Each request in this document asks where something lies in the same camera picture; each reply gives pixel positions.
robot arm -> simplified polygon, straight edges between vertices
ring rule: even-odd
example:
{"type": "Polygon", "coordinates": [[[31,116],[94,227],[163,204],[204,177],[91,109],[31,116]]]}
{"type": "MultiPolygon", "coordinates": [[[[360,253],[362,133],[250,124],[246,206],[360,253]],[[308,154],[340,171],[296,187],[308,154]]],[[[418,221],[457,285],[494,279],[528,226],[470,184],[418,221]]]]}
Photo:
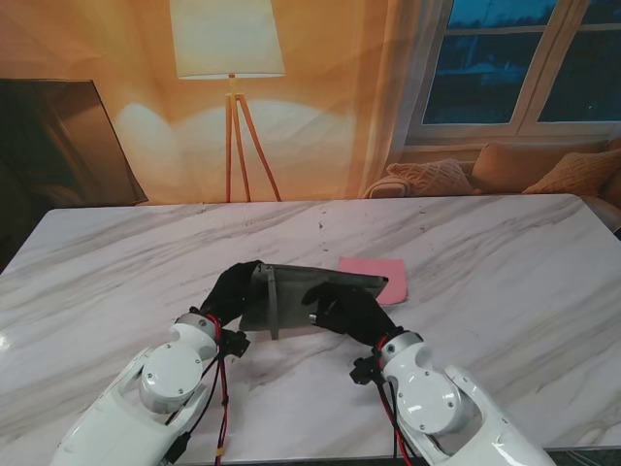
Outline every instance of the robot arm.
{"type": "Polygon", "coordinates": [[[205,406],[202,373],[216,353],[214,324],[203,316],[181,316],[171,334],[170,343],[138,353],[82,414],[51,466],[160,464],[205,406]],[[129,395],[136,392],[140,400],[132,403],[129,395]],[[165,418],[176,412],[167,424],[165,418]]]}
{"type": "Polygon", "coordinates": [[[247,349],[243,332],[221,327],[252,301],[249,282],[258,264],[226,270],[201,308],[177,319],[169,343],[138,353],[65,435],[51,466],[174,463],[189,440],[188,426],[208,401],[201,383],[206,361],[218,346],[221,357],[241,357],[247,349]]]}
{"type": "Polygon", "coordinates": [[[379,353],[381,374],[397,392],[397,422],[406,439],[430,465],[554,466],[507,418],[472,375],[449,366],[437,370],[429,347],[405,332],[379,353]],[[480,425],[454,454],[442,451],[435,437],[458,433],[480,412],[480,425]]]}
{"type": "Polygon", "coordinates": [[[303,299],[304,304],[315,302],[317,311],[310,322],[374,347],[372,356],[355,361],[351,377],[361,384],[393,383],[399,428],[430,465],[554,466],[471,375],[452,366],[435,368],[422,338],[397,327],[370,293],[356,286],[323,283],[303,299]],[[477,411],[480,425],[470,434],[477,411]],[[470,438],[449,454],[438,437],[452,433],[470,438]]]}

floor lamp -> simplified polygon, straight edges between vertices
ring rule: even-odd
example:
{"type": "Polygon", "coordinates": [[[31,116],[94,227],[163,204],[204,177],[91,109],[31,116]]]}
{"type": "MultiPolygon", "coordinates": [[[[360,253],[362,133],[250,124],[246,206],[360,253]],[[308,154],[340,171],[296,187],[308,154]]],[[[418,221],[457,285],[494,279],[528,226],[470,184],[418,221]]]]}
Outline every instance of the floor lamp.
{"type": "Polygon", "coordinates": [[[237,91],[238,79],[284,76],[271,0],[171,0],[170,5],[178,77],[182,80],[228,79],[231,86],[231,92],[225,95],[226,202],[231,202],[233,131],[245,200],[251,201],[238,102],[274,195],[280,201],[278,186],[261,148],[245,96],[237,91]]]}

red cable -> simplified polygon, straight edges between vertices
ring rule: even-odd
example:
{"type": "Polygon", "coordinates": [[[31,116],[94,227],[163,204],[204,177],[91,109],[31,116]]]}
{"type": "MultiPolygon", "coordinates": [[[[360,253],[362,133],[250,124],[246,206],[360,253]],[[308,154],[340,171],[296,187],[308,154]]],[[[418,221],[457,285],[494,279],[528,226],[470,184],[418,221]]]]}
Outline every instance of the red cable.
{"type": "Polygon", "coordinates": [[[381,351],[381,349],[384,348],[384,345],[386,344],[386,340],[388,340],[388,335],[384,335],[383,337],[379,339],[379,342],[377,343],[378,351],[381,351]]]}
{"type": "MultiPolygon", "coordinates": [[[[390,424],[393,425],[396,421],[394,417],[392,416],[390,407],[386,404],[383,398],[380,398],[380,399],[381,399],[381,404],[383,405],[384,410],[386,411],[386,415],[388,416],[388,419],[390,419],[390,424]]],[[[397,434],[397,441],[399,443],[399,450],[401,451],[401,456],[404,458],[404,461],[406,461],[406,464],[408,466],[413,466],[411,459],[408,456],[408,451],[406,450],[406,446],[404,445],[404,439],[401,436],[401,432],[397,430],[396,434],[397,434]]]]}
{"type": "MultiPolygon", "coordinates": [[[[214,316],[207,314],[207,318],[213,322],[213,326],[215,327],[215,339],[216,343],[220,346],[221,343],[221,326],[220,322],[214,316]]],[[[220,387],[222,388],[222,405],[224,408],[224,421],[222,424],[222,435],[217,439],[217,452],[215,455],[215,464],[219,465],[221,463],[222,458],[222,448],[224,447],[224,440],[226,438],[226,428],[228,427],[229,422],[229,403],[228,403],[228,384],[226,382],[226,368],[224,365],[224,358],[220,358],[218,361],[218,366],[220,368],[220,387]]]]}

window pane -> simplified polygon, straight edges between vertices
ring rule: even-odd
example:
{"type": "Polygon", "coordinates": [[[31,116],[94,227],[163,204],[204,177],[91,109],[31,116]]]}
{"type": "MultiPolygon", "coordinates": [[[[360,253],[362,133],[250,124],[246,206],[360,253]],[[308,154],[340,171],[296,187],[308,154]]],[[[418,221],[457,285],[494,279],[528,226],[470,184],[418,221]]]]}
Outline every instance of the window pane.
{"type": "Polygon", "coordinates": [[[540,37],[444,37],[423,123],[509,122],[540,37]]]}
{"type": "Polygon", "coordinates": [[[621,22],[621,0],[591,0],[582,24],[621,22]]]}
{"type": "Polygon", "coordinates": [[[539,121],[621,120],[621,30],[573,38],[539,121]]]}
{"type": "Polygon", "coordinates": [[[455,0],[448,29],[547,24],[557,0],[455,0]]]}

window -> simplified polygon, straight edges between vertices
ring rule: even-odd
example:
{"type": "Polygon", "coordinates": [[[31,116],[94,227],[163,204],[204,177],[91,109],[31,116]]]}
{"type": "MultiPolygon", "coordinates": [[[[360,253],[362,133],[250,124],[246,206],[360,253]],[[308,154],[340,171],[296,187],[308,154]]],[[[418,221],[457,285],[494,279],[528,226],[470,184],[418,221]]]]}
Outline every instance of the window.
{"type": "Polygon", "coordinates": [[[619,127],[621,0],[443,0],[430,17],[407,144],[619,127]]]}
{"type": "Polygon", "coordinates": [[[591,1],[539,121],[621,120],[621,1],[591,1]]]}

